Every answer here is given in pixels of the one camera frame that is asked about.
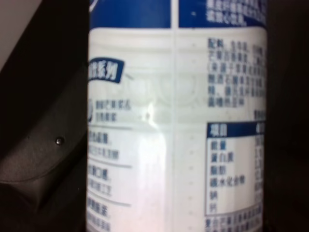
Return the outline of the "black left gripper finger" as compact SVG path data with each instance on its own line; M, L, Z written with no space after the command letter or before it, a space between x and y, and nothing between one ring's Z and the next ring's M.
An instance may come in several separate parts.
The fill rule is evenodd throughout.
M56 232L55 210L49 205L58 180L40 178L19 184L0 185L0 230L2 232Z

